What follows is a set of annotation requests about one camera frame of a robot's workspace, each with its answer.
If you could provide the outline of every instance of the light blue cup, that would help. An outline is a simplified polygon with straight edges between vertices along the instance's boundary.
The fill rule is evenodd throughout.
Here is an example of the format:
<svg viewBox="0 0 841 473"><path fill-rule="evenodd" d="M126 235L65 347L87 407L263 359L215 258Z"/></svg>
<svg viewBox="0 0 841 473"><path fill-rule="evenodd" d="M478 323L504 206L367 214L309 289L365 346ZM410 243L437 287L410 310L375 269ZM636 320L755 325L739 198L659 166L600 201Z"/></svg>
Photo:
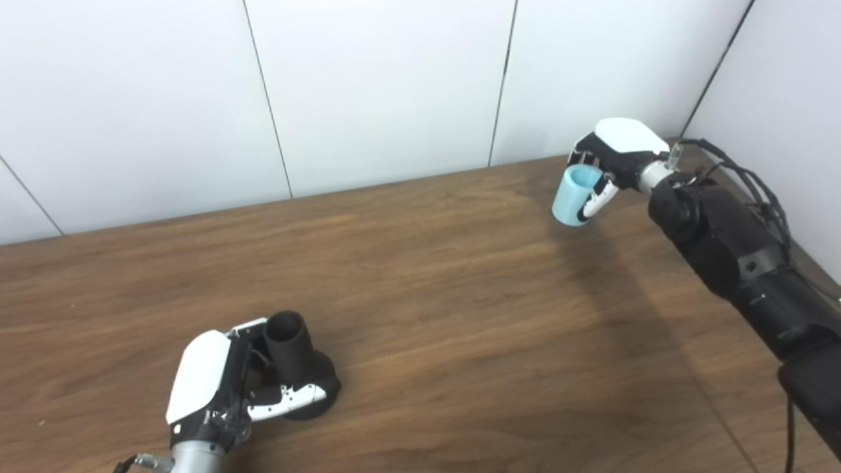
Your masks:
<svg viewBox="0 0 841 473"><path fill-rule="evenodd" d="M581 226L586 221L579 221L578 211L593 192L593 186L599 181L601 170L587 164L574 164L567 167L561 178L558 193L552 203L552 215L559 222L569 226Z"/></svg>

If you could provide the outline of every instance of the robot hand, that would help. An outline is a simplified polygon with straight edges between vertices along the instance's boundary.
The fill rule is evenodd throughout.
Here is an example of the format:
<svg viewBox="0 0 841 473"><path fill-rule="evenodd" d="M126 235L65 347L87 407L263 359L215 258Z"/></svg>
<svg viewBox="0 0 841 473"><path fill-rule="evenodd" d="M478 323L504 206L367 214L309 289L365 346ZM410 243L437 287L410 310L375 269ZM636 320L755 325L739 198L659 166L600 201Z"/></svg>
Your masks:
<svg viewBox="0 0 841 473"><path fill-rule="evenodd" d="M668 143L640 121L600 121L594 132L575 143L567 161L567 166L589 164L603 172L584 202L579 219L587 221L620 189L651 195L654 186L677 168L681 149L681 145L675 145L670 150Z"/></svg>
<svg viewBox="0 0 841 473"><path fill-rule="evenodd" d="M253 373L259 382L250 382ZM172 386L166 414L172 459L138 454L114 473L132 465L165 473L216 473L225 454L248 439L251 422L318 417L340 389L333 363L313 350L298 312L279 312L227 333L205 332L184 350Z"/></svg>

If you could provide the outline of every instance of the silver cylinder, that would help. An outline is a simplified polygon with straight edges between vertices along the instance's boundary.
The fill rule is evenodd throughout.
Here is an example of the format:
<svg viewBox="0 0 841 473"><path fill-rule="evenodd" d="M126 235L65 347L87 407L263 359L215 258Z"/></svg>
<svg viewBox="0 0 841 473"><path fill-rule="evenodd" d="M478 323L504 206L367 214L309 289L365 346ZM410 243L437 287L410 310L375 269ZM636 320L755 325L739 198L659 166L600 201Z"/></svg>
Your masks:
<svg viewBox="0 0 841 473"><path fill-rule="evenodd" d="M172 447L175 468L171 473L219 473L225 450L213 442L187 440Z"/></svg>
<svg viewBox="0 0 841 473"><path fill-rule="evenodd" d="M639 173L637 187L643 194L651 195L657 184L670 174L674 174L674 169L670 169L666 161L652 161Z"/></svg>

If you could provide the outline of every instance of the wooden table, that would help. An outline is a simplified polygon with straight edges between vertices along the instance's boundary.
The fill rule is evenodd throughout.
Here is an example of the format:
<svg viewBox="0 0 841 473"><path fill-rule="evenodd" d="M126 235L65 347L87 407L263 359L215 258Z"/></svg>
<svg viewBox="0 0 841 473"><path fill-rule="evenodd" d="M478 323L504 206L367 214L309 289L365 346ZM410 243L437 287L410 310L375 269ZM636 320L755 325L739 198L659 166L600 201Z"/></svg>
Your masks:
<svg viewBox="0 0 841 473"><path fill-rule="evenodd" d="M777 363L622 193L549 212L561 158L0 248L2 471L167 453L186 344L304 314L344 383L230 472L777 472ZM797 467L839 471L800 419Z"/></svg>

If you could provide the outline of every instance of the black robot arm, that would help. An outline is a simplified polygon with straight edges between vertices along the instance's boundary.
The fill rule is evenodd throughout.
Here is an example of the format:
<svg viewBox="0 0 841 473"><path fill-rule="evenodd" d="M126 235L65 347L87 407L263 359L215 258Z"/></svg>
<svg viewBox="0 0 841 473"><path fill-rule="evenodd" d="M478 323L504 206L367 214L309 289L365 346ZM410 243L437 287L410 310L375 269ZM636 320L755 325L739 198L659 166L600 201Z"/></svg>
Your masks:
<svg viewBox="0 0 841 473"><path fill-rule="evenodd" d="M733 170L759 215L709 172L681 173L683 144L704 148L721 159L716 167ZM570 152L568 165L577 163L604 172L579 218L593 216L618 189L649 195L651 219L706 287L733 304L782 363L783 389L841 460L841 316L794 267L785 212L774 193L708 141L682 140L669 147L630 119L600 121Z"/></svg>
<svg viewBox="0 0 841 473"><path fill-rule="evenodd" d="M841 460L841 318L742 202L710 179L680 185L685 178L654 188L649 216L782 362L783 389Z"/></svg>

